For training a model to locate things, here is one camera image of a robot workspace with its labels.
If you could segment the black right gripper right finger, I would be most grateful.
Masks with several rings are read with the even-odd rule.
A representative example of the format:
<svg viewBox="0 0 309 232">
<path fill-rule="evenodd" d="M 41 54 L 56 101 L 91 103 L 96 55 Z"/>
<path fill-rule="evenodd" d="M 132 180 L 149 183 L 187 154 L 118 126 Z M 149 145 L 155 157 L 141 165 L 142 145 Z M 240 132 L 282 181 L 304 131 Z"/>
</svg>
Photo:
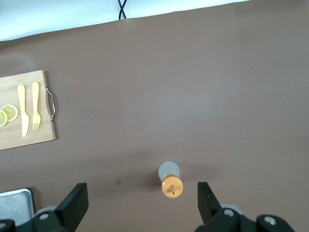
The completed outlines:
<svg viewBox="0 0 309 232">
<path fill-rule="evenodd" d="M 197 228 L 197 232 L 240 232 L 239 213 L 221 207 L 207 182 L 197 185 L 197 205 L 204 223 Z"/>
</svg>

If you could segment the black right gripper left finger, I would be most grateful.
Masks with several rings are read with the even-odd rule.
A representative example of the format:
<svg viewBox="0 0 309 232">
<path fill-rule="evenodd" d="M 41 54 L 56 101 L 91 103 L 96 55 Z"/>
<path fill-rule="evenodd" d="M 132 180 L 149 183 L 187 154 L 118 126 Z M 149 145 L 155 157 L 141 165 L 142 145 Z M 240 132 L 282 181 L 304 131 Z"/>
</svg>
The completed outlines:
<svg viewBox="0 0 309 232">
<path fill-rule="evenodd" d="M 78 183 L 54 210 L 44 210 L 30 221 L 31 232 L 75 232 L 87 210 L 87 184 Z"/>
</svg>

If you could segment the sauce bottle with orange cap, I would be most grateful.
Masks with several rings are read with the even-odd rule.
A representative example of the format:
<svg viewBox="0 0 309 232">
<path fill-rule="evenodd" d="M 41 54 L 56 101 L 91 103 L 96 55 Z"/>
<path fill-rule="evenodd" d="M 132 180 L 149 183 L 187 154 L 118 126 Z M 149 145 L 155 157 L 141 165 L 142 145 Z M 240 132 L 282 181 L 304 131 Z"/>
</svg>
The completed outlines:
<svg viewBox="0 0 309 232">
<path fill-rule="evenodd" d="M 183 182 L 180 177 L 180 168 L 173 161 L 165 161 L 158 168 L 161 189 L 165 196 L 177 198 L 183 192 Z"/>
</svg>

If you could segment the steel kitchen scale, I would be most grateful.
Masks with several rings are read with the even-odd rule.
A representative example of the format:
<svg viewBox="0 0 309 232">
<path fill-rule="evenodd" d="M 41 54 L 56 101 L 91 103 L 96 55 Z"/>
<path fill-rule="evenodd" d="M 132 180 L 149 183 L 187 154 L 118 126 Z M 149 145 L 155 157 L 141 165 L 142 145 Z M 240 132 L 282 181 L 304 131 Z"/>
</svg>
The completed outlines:
<svg viewBox="0 0 309 232">
<path fill-rule="evenodd" d="M 0 192 L 0 219 L 12 219 L 16 225 L 34 217 L 32 192 L 28 188 Z"/>
</svg>

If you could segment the wooden cutting board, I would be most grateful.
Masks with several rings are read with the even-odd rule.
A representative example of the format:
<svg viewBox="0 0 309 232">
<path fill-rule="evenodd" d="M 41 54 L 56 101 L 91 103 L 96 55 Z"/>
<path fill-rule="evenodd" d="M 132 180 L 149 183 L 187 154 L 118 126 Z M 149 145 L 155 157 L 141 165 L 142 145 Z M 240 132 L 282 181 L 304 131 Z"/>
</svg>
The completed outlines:
<svg viewBox="0 0 309 232">
<path fill-rule="evenodd" d="M 38 112 L 41 116 L 41 123 L 38 130 L 32 130 L 33 82 L 40 84 Z M 26 88 L 26 113 L 29 115 L 29 128 L 26 137 L 22 137 L 18 85 L 24 85 Z M 55 100 L 47 87 L 44 71 L 0 77 L 0 109 L 7 104 L 15 105 L 19 115 L 16 120 L 7 122 L 5 126 L 0 127 L 0 150 L 52 141 L 56 138 L 53 122 L 56 114 Z"/>
</svg>

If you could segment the yellow plastic knife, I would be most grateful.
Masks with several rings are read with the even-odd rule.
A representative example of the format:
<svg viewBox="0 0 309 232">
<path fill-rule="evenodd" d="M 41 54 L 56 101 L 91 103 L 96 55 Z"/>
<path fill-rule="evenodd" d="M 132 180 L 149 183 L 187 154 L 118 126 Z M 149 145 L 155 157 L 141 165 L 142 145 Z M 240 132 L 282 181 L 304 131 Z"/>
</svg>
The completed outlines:
<svg viewBox="0 0 309 232">
<path fill-rule="evenodd" d="M 29 128 L 29 115 L 26 113 L 26 88 L 24 85 L 18 85 L 17 87 L 20 114 L 22 120 L 22 137 L 26 137 Z"/>
</svg>

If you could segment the lemon slice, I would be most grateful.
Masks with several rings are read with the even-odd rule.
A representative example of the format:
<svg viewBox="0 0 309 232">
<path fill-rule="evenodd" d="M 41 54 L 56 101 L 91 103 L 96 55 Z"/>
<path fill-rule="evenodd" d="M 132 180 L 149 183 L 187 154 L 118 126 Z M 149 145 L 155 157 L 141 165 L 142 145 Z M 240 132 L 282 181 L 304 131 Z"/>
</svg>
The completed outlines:
<svg viewBox="0 0 309 232">
<path fill-rule="evenodd" d="M 3 110 L 7 114 L 8 122 L 12 122 L 12 121 L 16 120 L 18 115 L 19 115 L 18 108 L 15 105 L 12 105 L 12 104 L 4 105 L 1 108 L 1 110 Z"/>
<path fill-rule="evenodd" d="M 7 124 L 8 122 L 8 116 L 7 116 L 7 113 L 0 109 L 0 127 L 3 127 Z"/>
</svg>

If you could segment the yellow plastic fork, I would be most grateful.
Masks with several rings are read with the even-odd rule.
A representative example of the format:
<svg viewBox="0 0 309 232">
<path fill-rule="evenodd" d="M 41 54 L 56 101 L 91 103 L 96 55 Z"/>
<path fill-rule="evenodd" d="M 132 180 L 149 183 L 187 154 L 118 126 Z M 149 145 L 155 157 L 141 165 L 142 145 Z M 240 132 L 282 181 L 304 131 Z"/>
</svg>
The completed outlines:
<svg viewBox="0 0 309 232">
<path fill-rule="evenodd" d="M 32 130 L 38 130 L 41 123 L 41 116 L 38 112 L 39 109 L 39 93 L 40 84 L 38 82 L 32 83 L 32 100 L 33 100 L 33 115 L 32 115 Z"/>
</svg>

